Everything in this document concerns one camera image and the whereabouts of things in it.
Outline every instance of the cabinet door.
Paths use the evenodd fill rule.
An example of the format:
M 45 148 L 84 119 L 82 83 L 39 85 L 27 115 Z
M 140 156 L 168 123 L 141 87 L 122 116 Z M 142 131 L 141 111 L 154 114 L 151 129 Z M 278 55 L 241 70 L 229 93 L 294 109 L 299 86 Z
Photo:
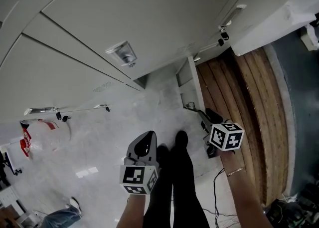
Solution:
M 103 108 L 105 106 L 112 109 L 113 105 L 119 104 L 121 101 L 132 98 L 139 91 L 129 87 L 123 83 L 117 84 L 107 91 L 103 91 L 98 94 L 95 98 L 89 100 L 88 102 L 80 105 L 77 110 L 87 110 L 94 108 Z
M 23 33 L 121 82 L 130 79 L 78 39 L 39 13 Z
M 0 28 L 5 18 L 19 0 L 0 0 Z
M 42 12 L 131 79 L 196 53 L 215 33 L 228 0 L 54 0 Z M 134 67 L 105 50 L 128 41 Z
M 27 119 L 28 108 L 74 110 L 119 81 L 21 35 L 0 68 L 0 122 Z
M 242 55 L 259 48 L 269 43 L 263 42 L 264 39 L 271 38 L 272 35 L 277 35 L 278 28 L 274 27 L 268 32 L 259 30 L 255 37 L 246 39 L 246 36 L 250 34 L 250 32 L 284 6 L 287 1 L 288 0 L 238 0 L 236 2 L 229 14 L 231 14 L 237 5 L 245 4 L 247 6 L 236 19 L 233 20 L 233 23 L 227 27 L 230 45 L 237 55 Z M 286 20 L 289 20 L 289 17 L 290 15 L 287 12 Z

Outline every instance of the sneaker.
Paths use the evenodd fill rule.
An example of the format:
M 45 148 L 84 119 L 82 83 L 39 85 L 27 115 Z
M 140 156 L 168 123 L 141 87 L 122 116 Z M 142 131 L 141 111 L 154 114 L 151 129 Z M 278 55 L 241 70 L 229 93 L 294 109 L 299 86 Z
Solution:
M 82 213 L 81 208 L 80 208 L 80 204 L 78 203 L 78 201 L 74 197 L 70 198 L 70 205 L 75 207 L 79 211 L 79 215 Z
M 175 145 L 179 148 L 186 148 L 188 145 L 188 136 L 187 133 L 183 130 L 180 130 L 175 137 Z
M 45 213 L 42 213 L 38 210 L 32 210 L 32 212 L 39 218 L 40 221 L 43 221 L 43 219 L 47 216 Z

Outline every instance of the white wall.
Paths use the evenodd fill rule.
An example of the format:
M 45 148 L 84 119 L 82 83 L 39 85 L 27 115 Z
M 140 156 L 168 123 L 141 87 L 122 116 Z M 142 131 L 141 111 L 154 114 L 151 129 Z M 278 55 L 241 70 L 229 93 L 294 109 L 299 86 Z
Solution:
M 0 123 L 0 145 L 18 142 L 22 138 L 22 127 L 18 121 Z

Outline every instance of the wooden floor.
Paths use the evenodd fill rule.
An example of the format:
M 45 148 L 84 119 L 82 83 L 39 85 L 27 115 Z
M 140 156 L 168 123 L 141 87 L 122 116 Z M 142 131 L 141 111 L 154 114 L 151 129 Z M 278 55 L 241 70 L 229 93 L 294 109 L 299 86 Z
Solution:
M 285 114 L 270 63 L 262 48 L 237 57 L 229 49 L 197 66 L 206 108 L 245 128 L 237 158 L 261 202 L 280 197 L 287 183 Z

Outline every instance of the person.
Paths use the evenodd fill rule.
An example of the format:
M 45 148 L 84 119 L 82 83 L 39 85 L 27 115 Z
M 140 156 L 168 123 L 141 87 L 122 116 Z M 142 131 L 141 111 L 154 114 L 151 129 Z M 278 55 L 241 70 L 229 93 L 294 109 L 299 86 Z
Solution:
M 3 159 L 2 153 L 0 152 L 0 181 L 2 181 L 6 187 L 9 187 L 10 183 L 6 179 L 6 174 L 5 174 L 4 168 L 5 168 L 4 159 Z
M 117 228 L 170 228 L 171 192 L 173 186 L 174 228 L 209 228 L 195 191 L 193 165 L 187 152 L 188 137 L 179 131 L 175 146 L 157 151 L 159 178 L 144 215 L 145 195 L 130 195 Z M 257 194 L 232 151 L 221 152 L 229 186 L 242 228 L 271 228 L 263 214 Z
M 38 217 L 42 214 L 36 210 L 33 210 L 33 213 Z M 71 197 L 70 204 L 67 204 L 65 209 L 45 216 L 40 228 L 68 228 L 82 218 L 81 213 L 78 201 L 74 197 Z

